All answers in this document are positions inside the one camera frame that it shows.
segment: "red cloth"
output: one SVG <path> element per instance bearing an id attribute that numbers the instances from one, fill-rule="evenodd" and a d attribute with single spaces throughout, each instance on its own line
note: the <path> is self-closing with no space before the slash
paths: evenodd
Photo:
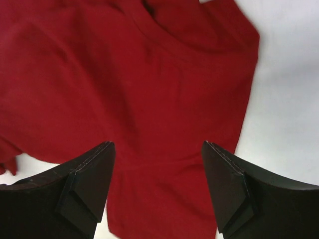
<path id="1" fill-rule="evenodd" d="M 111 232 L 213 238 L 201 146 L 234 152 L 259 35 L 233 0 L 143 3 L 0 2 L 1 162 L 63 163 L 111 140 Z"/>

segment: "white surface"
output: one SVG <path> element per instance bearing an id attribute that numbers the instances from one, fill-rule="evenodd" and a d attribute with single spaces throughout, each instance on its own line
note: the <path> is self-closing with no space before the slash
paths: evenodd
<path id="1" fill-rule="evenodd" d="M 237 2 L 262 37 L 237 155 L 278 174 L 319 184 L 319 0 Z M 0 176 L 0 183 L 53 166 L 23 157 L 18 176 Z M 96 239 L 111 238 L 107 224 L 100 224 Z"/>

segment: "red garment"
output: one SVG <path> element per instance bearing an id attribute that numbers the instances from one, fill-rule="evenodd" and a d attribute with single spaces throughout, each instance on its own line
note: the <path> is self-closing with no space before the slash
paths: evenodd
<path id="1" fill-rule="evenodd" d="M 63 163 L 111 140 L 111 232 L 213 238 L 201 146 L 234 152 L 259 35 L 233 0 L 143 3 L 0 2 L 1 160 Z"/>

